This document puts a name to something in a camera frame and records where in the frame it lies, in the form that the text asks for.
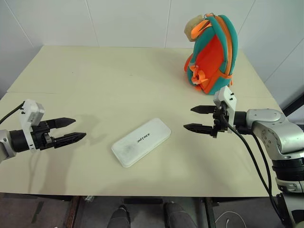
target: white plastic case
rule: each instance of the white plastic case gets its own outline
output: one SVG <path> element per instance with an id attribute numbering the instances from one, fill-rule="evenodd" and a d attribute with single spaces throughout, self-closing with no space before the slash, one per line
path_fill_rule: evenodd
<path id="1" fill-rule="evenodd" d="M 130 167 L 165 141 L 171 130 L 159 118 L 154 118 L 115 142 L 113 153 L 124 167 Z"/>

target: gray floor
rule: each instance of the gray floor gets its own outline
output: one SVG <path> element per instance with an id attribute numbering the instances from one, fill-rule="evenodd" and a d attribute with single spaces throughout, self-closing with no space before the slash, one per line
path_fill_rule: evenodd
<path id="1" fill-rule="evenodd" d="M 63 228 L 69 202 L 0 193 L 1 228 Z"/>
<path id="2" fill-rule="evenodd" d="M 163 197 L 163 201 L 181 204 L 198 222 L 198 206 L 193 198 Z M 92 203 L 84 205 L 75 228 L 105 228 L 112 212 L 122 203 L 122 197 L 96 197 Z M 132 228 L 164 228 L 162 205 L 126 206 L 131 215 Z M 68 208 L 69 202 L 0 193 L 1 228 L 63 228 Z M 221 203 L 214 207 L 215 218 L 227 210 L 239 213 L 247 228 L 283 228 L 268 198 Z M 225 228 L 227 219 L 228 228 L 244 227 L 238 216 L 228 213 L 217 222 L 217 228 Z"/>

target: wall tile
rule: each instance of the wall tile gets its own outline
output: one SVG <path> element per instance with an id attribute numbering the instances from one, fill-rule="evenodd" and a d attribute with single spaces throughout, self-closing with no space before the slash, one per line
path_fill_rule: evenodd
<path id="1" fill-rule="evenodd" d="M 88 0 L 100 46 L 164 47 L 169 0 Z"/>
<path id="2" fill-rule="evenodd" d="M 168 25 L 167 47 L 191 48 L 194 43 L 189 42 L 184 34 L 185 25 L 193 17 L 213 12 L 226 15 L 238 32 L 249 12 L 254 0 L 171 0 Z"/>
<path id="3" fill-rule="evenodd" d="M 38 50 L 32 47 L 4 0 L 0 0 L 0 98 Z"/>
<path id="4" fill-rule="evenodd" d="M 265 85 L 281 108 L 304 92 L 304 41 L 294 49 Z"/>
<path id="5" fill-rule="evenodd" d="M 240 47 L 263 81 L 304 37 L 303 0 L 256 0 Z"/>
<path id="6" fill-rule="evenodd" d="M 34 46 L 97 46 L 84 0 L 7 0 Z"/>
<path id="7" fill-rule="evenodd" d="M 287 118 L 290 122 L 295 124 L 304 124 L 304 105 L 291 113 Z"/>

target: table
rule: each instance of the table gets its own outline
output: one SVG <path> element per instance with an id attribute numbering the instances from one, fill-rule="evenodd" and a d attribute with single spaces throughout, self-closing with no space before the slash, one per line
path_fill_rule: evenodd
<path id="1" fill-rule="evenodd" d="M 0 165 L 0 192 L 56 195 L 257 197 L 267 193 L 243 143 L 233 134 L 217 139 L 183 128 L 212 125 L 211 115 L 190 111 L 213 105 L 183 72 L 190 49 L 44 46 L 0 100 L 4 116 L 24 99 L 43 104 L 44 120 L 75 118 L 52 131 L 59 137 L 86 132 L 78 143 L 59 149 L 22 152 Z M 233 92 L 237 110 L 279 109 L 242 51 Z M 159 117 L 171 136 L 130 168 L 111 152 L 118 139 Z M 17 130 L 18 115 L 1 129 Z M 261 172 L 263 160 L 251 136 Z M 273 186 L 275 174 L 272 171 Z M 279 191 L 274 188 L 273 194 Z"/>

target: backpack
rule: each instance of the backpack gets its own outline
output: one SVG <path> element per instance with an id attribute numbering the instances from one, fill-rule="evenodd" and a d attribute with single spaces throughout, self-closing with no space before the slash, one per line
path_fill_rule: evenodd
<path id="1" fill-rule="evenodd" d="M 203 19 L 191 30 L 195 44 L 184 70 L 195 89 L 213 95 L 222 87 L 232 85 L 238 36 L 225 15 L 211 13 Z"/>

